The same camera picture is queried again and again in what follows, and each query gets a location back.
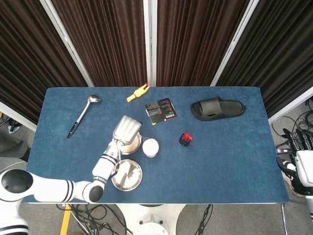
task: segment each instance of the white cup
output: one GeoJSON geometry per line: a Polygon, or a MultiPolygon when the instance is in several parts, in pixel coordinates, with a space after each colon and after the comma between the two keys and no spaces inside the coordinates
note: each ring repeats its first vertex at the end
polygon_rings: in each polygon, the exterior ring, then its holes
{"type": "Polygon", "coordinates": [[[155,139],[147,139],[142,144],[142,150],[149,158],[153,158],[158,152],[158,143],[155,139]]]}

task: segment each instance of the white pole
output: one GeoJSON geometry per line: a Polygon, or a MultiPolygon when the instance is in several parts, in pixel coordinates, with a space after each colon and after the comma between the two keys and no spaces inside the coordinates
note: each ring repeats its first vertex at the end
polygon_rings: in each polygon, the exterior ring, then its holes
{"type": "Polygon", "coordinates": [[[290,110],[294,109],[297,107],[299,104],[303,103],[307,99],[313,96],[313,87],[308,89],[306,92],[304,92],[301,96],[290,102],[288,105],[286,105],[284,108],[282,108],[280,111],[278,111],[276,114],[271,116],[268,119],[268,122],[271,124],[275,120],[279,119],[281,116],[284,114],[288,113],[290,110]]]}
{"type": "Polygon", "coordinates": [[[77,53],[73,42],[71,41],[57,11],[55,10],[51,0],[40,0],[40,3],[44,7],[46,13],[48,14],[50,20],[52,21],[55,29],[59,33],[59,36],[61,37],[65,47],[67,48],[69,54],[71,55],[72,59],[74,60],[78,70],[82,74],[84,80],[86,81],[87,85],[89,87],[94,87],[94,84],[79,56],[77,53]]]}
{"type": "Polygon", "coordinates": [[[151,70],[151,38],[150,38],[150,20],[149,20],[149,0],[143,0],[143,17],[145,25],[145,42],[146,42],[146,62],[147,62],[147,81],[148,84],[152,85],[152,70],[151,70]]]}
{"type": "Polygon", "coordinates": [[[226,51],[226,54],[225,54],[225,56],[224,56],[224,58],[220,64],[210,86],[215,86],[217,84],[218,80],[220,79],[220,76],[221,76],[226,64],[228,63],[229,58],[232,55],[244,29],[246,28],[246,25],[248,24],[248,22],[251,18],[251,15],[254,12],[258,3],[259,3],[259,0],[250,0],[248,7],[246,8],[246,11],[244,13],[244,16],[242,17],[242,19],[240,21],[240,24],[236,30],[236,33],[234,34],[234,37],[231,40],[231,43],[230,43],[230,45],[226,51]]]}
{"type": "Polygon", "coordinates": [[[36,124],[22,116],[15,110],[11,109],[9,106],[3,104],[2,102],[0,102],[0,111],[10,118],[14,119],[15,121],[19,122],[20,124],[24,125],[25,127],[29,128],[30,130],[36,131],[36,124]]]}
{"type": "Polygon", "coordinates": [[[151,1],[152,78],[151,86],[157,85],[157,0],[151,1]]]}

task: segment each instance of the card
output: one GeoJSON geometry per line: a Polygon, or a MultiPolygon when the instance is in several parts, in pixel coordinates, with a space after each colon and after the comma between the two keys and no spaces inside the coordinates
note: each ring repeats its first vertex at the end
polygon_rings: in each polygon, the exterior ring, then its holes
{"type": "Polygon", "coordinates": [[[169,98],[146,104],[146,112],[152,125],[162,121],[168,121],[177,117],[174,106],[169,98]]]}

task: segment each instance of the metal plate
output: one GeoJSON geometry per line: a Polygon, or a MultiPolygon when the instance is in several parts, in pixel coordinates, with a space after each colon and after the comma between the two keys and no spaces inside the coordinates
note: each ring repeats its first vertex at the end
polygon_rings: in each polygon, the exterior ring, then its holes
{"type": "Polygon", "coordinates": [[[117,174],[112,177],[112,183],[121,191],[131,191],[135,189],[142,180],[142,169],[133,160],[122,160],[117,174]]]}
{"type": "Polygon", "coordinates": [[[129,155],[136,152],[139,149],[140,145],[141,145],[141,135],[138,132],[133,142],[129,145],[124,146],[123,155],[129,155]]]}

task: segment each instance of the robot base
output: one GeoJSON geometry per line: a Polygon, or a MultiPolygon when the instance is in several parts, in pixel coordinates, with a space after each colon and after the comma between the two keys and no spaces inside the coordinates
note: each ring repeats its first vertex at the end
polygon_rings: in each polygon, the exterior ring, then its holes
{"type": "Polygon", "coordinates": [[[164,204],[147,207],[138,204],[116,204],[127,227],[134,235],[176,235],[178,217],[186,204],[164,204]]]}

